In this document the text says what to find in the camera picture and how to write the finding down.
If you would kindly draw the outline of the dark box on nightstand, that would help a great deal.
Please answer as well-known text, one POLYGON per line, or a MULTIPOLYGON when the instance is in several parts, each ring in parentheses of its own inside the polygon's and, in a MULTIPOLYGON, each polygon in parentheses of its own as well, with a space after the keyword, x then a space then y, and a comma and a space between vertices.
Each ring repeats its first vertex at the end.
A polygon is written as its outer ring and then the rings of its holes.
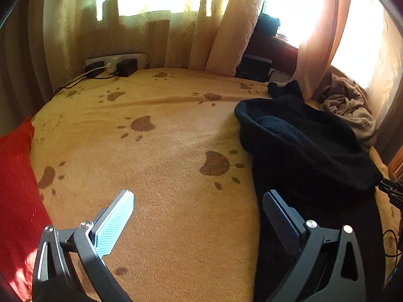
POLYGON ((261 13, 257 19, 255 32, 274 37, 277 34, 279 26, 280 20, 278 18, 261 13))

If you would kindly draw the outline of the white power strip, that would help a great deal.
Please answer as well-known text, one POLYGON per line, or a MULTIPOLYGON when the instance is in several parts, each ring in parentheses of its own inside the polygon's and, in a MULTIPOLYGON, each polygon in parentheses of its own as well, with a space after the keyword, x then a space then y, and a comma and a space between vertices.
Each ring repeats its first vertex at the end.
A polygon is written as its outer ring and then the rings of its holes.
POLYGON ((91 59, 87 59, 85 61, 85 65, 91 65, 96 62, 103 62, 107 67, 107 72, 115 72, 116 65, 127 59, 136 59, 137 60, 137 69, 146 69, 148 66, 150 59, 146 55, 146 53, 129 53, 122 55, 108 55, 104 57, 95 57, 91 59))

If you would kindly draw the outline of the orange woven curtain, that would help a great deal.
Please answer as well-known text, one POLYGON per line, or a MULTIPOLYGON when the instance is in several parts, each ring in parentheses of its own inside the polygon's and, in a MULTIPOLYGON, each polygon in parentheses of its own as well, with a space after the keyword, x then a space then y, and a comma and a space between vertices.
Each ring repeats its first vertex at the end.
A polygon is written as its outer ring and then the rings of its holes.
POLYGON ((310 100, 340 45, 351 0, 323 0, 322 15, 310 38, 298 48, 296 70, 292 76, 304 100, 310 100))

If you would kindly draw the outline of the black charger adapter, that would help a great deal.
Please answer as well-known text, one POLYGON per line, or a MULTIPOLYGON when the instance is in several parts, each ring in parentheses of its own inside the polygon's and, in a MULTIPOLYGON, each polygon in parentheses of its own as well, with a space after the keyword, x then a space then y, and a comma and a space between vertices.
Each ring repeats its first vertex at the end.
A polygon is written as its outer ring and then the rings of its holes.
POLYGON ((136 59, 125 59, 116 64, 116 74, 118 77, 129 77, 137 71, 136 59))

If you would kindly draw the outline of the black box beside bed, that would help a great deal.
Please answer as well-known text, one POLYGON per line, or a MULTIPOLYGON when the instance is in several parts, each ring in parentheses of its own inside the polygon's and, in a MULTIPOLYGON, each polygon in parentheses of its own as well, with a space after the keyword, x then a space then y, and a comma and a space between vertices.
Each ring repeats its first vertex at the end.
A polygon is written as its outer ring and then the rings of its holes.
POLYGON ((272 67, 272 61, 255 55, 244 54, 236 68, 236 78, 264 83, 272 67))

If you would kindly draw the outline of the red cloth on bed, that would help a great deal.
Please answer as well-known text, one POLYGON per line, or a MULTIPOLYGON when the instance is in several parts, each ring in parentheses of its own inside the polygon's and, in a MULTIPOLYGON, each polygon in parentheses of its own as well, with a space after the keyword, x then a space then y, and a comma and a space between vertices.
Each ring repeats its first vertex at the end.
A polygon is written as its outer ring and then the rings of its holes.
POLYGON ((33 135, 27 118, 1 137, 1 273, 22 301, 31 300, 38 244, 51 223, 29 158, 33 135))

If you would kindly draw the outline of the orange paw print blanket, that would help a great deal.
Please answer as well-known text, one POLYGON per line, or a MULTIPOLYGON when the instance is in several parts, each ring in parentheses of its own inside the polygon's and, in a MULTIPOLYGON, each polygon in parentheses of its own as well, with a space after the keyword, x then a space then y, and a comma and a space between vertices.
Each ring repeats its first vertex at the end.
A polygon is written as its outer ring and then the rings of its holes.
POLYGON ((57 228, 122 189, 135 211, 105 262, 133 301, 250 301, 258 245, 236 104, 261 83, 185 69, 87 80, 34 117, 31 162, 57 228))

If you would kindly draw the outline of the black knit sweater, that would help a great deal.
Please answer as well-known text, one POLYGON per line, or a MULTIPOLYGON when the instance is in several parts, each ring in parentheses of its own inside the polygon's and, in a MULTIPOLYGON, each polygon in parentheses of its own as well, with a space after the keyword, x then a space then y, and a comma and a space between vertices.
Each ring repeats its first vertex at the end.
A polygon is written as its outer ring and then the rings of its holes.
POLYGON ((296 81, 268 86, 270 97, 239 102, 240 142, 252 156, 258 200, 275 190, 304 219, 321 227, 347 224, 356 233, 366 297, 383 290, 385 249, 376 186, 383 175, 354 132, 337 116, 305 103, 296 81))

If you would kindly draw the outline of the taupe knit sweater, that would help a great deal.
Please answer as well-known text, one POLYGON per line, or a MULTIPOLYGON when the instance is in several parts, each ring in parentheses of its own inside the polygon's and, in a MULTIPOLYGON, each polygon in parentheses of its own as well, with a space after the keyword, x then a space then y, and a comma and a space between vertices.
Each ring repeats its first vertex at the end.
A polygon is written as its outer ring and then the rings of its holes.
POLYGON ((378 126, 366 91, 354 80, 335 73, 330 73, 325 83, 318 96, 320 109, 343 120, 365 149, 374 146, 378 126))

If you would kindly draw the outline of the cream lace curtain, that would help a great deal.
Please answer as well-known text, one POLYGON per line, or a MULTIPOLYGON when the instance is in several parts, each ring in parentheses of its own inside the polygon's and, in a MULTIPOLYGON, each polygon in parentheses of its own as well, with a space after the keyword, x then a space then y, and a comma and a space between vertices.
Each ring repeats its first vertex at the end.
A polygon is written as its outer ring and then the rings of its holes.
POLYGON ((232 77, 263 1, 1 0, 1 106, 30 116, 107 55, 232 77))

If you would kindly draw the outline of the wooden nightstand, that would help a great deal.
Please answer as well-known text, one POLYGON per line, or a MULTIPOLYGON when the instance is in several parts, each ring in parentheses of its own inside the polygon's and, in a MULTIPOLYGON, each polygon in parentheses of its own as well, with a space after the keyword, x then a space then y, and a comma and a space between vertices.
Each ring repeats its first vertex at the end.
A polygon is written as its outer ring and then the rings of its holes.
POLYGON ((289 75, 296 69, 298 48, 275 36, 253 33, 245 53, 270 59, 272 68, 289 75))

